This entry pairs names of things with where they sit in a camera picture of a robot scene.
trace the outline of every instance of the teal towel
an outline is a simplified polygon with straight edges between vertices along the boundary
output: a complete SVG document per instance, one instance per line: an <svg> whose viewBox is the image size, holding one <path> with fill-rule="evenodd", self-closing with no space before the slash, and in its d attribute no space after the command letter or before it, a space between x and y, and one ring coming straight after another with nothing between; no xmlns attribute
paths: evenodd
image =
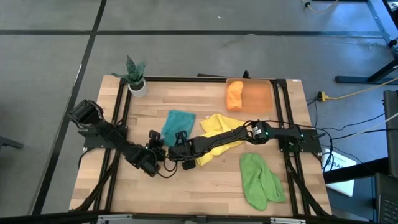
<svg viewBox="0 0 398 224"><path fill-rule="evenodd" d="M166 146L174 146L176 138L175 133L186 131L187 136L191 134L195 115L180 110L170 110L167 121L162 128L162 136L164 136L164 144Z"/></svg>

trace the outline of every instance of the transparent container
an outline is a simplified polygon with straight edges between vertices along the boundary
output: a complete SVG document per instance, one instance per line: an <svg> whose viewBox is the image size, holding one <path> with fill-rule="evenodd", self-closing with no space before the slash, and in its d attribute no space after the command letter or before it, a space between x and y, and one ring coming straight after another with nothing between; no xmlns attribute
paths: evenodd
<svg viewBox="0 0 398 224"><path fill-rule="evenodd" d="M272 85L269 80L255 78L228 78L226 90L235 81L243 82L242 112L264 114L272 110Z"/></svg>

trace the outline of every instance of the gray carpet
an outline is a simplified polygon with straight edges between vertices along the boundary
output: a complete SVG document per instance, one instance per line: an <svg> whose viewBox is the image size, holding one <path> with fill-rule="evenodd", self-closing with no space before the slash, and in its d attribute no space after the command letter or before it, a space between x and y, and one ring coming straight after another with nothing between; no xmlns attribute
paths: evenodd
<svg viewBox="0 0 398 224"><path fill-rule="evenodd" d="M397 31L373 1L390 35ZM330 3L315 2L321 9ZM0 2L0 29L86 29L100 1ZM377 30L365 3L341 3L313 14L299 0L280 1L108 1L100 30ZM87 36L0 36L0 135L25 143L0 152L0 217L25 215L37 188L62 112L75 81ZM97 36L78 99L95 100L103 75L125 72L124 60L146 60L148 75L302 79L306 97L318 91L338 96L369 85L336 84L335 75L368 76L392 60L383 39L273 36ZM382 92L318 103L318 127L342 127L381 114ZM310 114L315 124L315 108ZM359 131L372 123L333 136ZM362 161L387 154L385 133L344 140L339 149ZM45 213L68 209L83 138L70 126L44 206Z"/></svg>

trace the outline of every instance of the table leg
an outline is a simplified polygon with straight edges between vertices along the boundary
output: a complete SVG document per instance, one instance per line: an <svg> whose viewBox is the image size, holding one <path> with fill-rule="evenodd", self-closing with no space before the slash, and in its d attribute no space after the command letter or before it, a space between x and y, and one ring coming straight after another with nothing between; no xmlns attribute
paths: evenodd
<svg viewBox="0 0 398 224"><path fill-rule="evenodd" d="M24 145L22 143L19 143L19 142L13 141L11 139L4 138L4 137L0 136L0 147L1 146L11 146L11 147L14 147L17 149L24 147Z"/></svg>
<svg viewBox="0 0 398 224"><path fill-rule="evenodd" d="M389 173L388 157L323 173L326 184Z"/></svg>
<svg viewBox="0 0 398 224"><path fill-rule="evenodd" d="M392 78L385 78L385 76L394 71L396 66L398 66L398 61L393 60L370 77L336 76L335 80L337 83L382 84L392 80ZM388 85L398 85L398 81L391 82Z"/></svg>

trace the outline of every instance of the wooden table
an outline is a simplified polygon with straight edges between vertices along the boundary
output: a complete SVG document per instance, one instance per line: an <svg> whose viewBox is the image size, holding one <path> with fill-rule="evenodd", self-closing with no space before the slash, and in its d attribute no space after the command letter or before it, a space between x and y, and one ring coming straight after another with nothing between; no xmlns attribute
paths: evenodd
<svg viewBox="0 0 398 224"><path fill-rule="evenodd" d="M144 98L132 98L127 125L127 139L145 145L151 129L160 132L171 109L189 111L196 114L191 136L203 134L199 122L205 116L221 113L231 118L273 119L277 120L276 109L262 116L243 114L226 110L225 83L198 82L147 82L148 95ZM111 121L114 102L118 92L119 79L104 76L98 104L104 109L104 117ZM311 125L301 80L287 80L289 98L295 123ZM119 119L122 117L127 89L123 91ZM287 121L282 90L280 100ZM265 211L255 210L247 203L241 183L239 157L245 152L255 152L263 156L273 173L277 174L287 197L284 203L269 202ZM70 208L76 208L93 190L98 182L104 149L96 149L84 156L77 176ZM301 153L305 183L315 200L322 208L331 213L328 195L323 180L319 161L310 153ZM164 168L161 173L167 175ZM100 208L108 186L105 186ZM296 186L298 210L303 213L301 194ZM113 196L112 212L127 213L168 213L168 214L207 214L207 215L275 215L291 216L292 209L287 185L287 175L283 154L279 151L277 140L265 145L252 145L244 142L231 148L203 167L191 170L178 168L171 179L160 176L149 177L142 170L137 170L122 157L119 164L116 186Z"/></svg>

